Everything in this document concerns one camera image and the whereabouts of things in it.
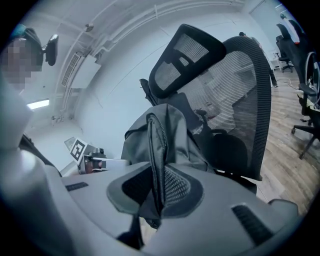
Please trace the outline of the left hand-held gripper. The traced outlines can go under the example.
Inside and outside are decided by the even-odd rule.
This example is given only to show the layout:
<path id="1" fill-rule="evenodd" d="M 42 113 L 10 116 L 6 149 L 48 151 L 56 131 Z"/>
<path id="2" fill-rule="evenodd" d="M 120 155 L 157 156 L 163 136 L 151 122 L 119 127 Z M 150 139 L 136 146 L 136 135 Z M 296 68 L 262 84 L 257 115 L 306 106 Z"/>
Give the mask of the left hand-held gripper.
<path id="1" fill-rule="evenodd" d="M 71 157 L 75 161 L 79 173 L 90 174 L 97 169 L 97 172 L 101 172 L 102 168 L 106 167 L 107 171 L 115 171 L 125 169 L 130 165 L 130 162 L 125 159 L 106 159 L 104 149 L 95 147 L 80 138 L 76 138 L 69 151 Z"/>

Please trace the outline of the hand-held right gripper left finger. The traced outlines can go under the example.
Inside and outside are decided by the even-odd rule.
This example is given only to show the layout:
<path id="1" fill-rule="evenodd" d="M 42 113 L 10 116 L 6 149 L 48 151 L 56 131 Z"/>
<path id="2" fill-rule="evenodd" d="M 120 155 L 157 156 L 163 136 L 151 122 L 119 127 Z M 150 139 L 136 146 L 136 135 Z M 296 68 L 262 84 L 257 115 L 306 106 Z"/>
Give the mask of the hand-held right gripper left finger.
<path id="1" fill-rule="evenodd" d="M 139 250 L 155 250 L 155 230 L 143 226 L 136 212 L 115 206 L 115 197 L 131 203 L 122 191 L 121 178 L 130 179 L 150 167 L 148 162 L 100 173 L 60 177 L 52 166 L 42 171 L 45 211 L 43 250 L 133 250 L 133 238 L 142 233 L 147 243 Z"/>

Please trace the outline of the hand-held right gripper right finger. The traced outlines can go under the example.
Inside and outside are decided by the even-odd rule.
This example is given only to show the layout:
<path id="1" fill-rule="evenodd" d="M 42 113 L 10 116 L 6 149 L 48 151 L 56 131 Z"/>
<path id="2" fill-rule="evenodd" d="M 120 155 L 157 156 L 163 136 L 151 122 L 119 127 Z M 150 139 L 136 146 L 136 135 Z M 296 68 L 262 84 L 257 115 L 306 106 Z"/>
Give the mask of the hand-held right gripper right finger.
<path id="1" fill-rule="evenodd" d="M 151 256 L 271 256 L 299 224 L 296 204 L 269 203 L 237 182 L 189 166 L 167 165 L 186 178 L 189 193 L 177 203 L 185 215 L 165 216 L 142 251 Z"/>

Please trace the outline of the dark grey backpack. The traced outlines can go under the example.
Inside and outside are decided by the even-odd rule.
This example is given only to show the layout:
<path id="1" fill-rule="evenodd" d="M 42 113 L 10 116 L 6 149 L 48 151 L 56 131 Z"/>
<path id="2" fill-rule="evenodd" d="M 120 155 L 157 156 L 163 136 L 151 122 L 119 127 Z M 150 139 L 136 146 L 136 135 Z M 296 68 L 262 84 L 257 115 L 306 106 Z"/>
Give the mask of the dark grey backpack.
<path id="1" fill-rule="evenodd" d="M 157 229 L 154 251 L 177 256 L 214 252 L 204 188 L 197 176 L 209 165 L 191 138 L 181 111 L 168 104 L 148 109 L 125 134 L 122 159 L 131 171 L 107 189 L 115 208 L 131 216 L 130 228 L 117 239 L 143 246 L 140 218 Z"/>

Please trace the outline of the black mesh office chair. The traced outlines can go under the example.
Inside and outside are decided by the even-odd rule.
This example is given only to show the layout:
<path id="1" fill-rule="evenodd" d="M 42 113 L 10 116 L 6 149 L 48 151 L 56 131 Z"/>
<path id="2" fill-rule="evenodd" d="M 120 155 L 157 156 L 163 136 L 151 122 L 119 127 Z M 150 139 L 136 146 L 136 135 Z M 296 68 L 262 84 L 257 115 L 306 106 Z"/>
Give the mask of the black mesh office chair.
<path id="1" fill-rule="evenodd" d="M 182 24 L 151 70 L 148 86 L 159 103 L 183 113 L 216 174 L 257 192 L 272 96 L 265 56 L 254 41 L 219 41 Z"/>

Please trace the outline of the person's black printed shirt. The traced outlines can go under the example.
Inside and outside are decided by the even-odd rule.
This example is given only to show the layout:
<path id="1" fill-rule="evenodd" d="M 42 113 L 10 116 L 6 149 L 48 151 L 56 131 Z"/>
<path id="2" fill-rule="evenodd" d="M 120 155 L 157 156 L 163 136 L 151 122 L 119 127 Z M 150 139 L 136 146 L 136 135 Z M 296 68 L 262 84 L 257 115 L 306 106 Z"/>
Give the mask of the person's black printed shirt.
<path id="1" fill-rule="evenodd" d="M 37 157 L 40 159 L 45 165 L 51 166 L 55 169 L 59 177 L 61 178 L 62 175 L 59 172 L 59 170 L 55 167 L 55 165 L 50 162 L 35 146 L 34 142 L 30 137 L 28 137 L 25 133 L 22 135 L 22 138 L 20 140 L 18 148 L 23 151 L 23 152 L 28 152 L 32 154 L 33 156 Z"/>

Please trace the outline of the white ceiling air conditioner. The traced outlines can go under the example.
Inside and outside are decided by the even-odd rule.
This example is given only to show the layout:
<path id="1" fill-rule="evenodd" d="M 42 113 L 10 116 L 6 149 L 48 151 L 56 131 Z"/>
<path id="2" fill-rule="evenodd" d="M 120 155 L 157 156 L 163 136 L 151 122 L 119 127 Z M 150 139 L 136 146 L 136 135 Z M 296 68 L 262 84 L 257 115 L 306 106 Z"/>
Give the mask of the white ceiling air conditioner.
<path id="1" fill-rule="evenodd" d="M 65 88 L 86 89 L 101 65 L 92 55 L 75 52 L 70 59 L 60 84 Z"/>

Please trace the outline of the long ceiling light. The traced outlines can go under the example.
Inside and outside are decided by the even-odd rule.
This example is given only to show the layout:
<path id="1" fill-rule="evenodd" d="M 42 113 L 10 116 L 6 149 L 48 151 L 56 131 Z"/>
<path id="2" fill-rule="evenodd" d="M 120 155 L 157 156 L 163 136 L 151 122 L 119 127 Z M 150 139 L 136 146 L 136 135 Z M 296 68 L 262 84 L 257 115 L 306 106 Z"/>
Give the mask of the long ceiling light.
<path id="1" fill-rule="evenodd" d="M 28 103 L 27 106 L 31 109 L 31 110 L 35 110 L 35 109 L 39 109 L 39 108 L 43 108 L 43 107 L 47 107 L 50 105 L 50 100 L 49 99 L 43 99 L 43 100 L 38 100 L 32 103 Z"/>

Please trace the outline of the white ceiling pipes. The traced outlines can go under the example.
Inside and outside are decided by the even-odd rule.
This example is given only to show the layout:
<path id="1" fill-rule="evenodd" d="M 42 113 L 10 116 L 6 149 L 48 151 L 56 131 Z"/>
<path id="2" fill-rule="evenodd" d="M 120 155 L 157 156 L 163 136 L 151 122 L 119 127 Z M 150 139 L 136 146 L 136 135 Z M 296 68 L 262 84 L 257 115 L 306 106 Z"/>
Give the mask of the white ceiling pipes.
<path id="1" fill-rule="evenodd" d="M 246 0 L 72 0 L 72 4 L 59 12 L 61 17 L 52 17 L 58 22 L 57 31 L 72 41 L 59 68 L 55 89 L 53 118 L 62 119 L 67 111 L 71 88 L 61 85 L 67 65 L 76 52 L 84 56 L 109 52 L 120 40 L 135 29 L 159 17 L 196 8 L 225 7 L 238 11 Z M 85 32 L 85 25 L 94 28 Z"/>

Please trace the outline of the person's teal cap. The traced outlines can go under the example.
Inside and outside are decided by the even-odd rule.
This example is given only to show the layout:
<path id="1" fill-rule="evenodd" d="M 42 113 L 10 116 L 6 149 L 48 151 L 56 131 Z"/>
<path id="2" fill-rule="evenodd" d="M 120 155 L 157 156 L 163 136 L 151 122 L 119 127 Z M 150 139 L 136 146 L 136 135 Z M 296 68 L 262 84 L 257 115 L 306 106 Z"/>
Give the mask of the person's teal cap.
<path id="1" fill-rule="evenodd" d="M 35 48 L 42 49 L 41 41 L 36 31 L 31 27 L 26 27 L 23 24 L 18 24 L 12 31 L 10 41 L 13 40 L 26 40 Z"/>

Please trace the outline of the wall poster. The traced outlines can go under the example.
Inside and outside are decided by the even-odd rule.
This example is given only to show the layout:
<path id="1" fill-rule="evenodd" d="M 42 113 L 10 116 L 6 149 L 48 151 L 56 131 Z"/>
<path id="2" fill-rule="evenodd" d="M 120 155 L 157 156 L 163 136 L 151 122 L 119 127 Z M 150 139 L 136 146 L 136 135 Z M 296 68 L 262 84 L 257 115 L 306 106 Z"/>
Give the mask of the wall poster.
<path id="1" fill-rule="evenodd" d="M 64 144 L 67 147 L 68 151 L 70 151 L 72 149 L 75 140 L 76 140 L 76 138 L 73 136 L 73 137 L 64 141 Z"/>

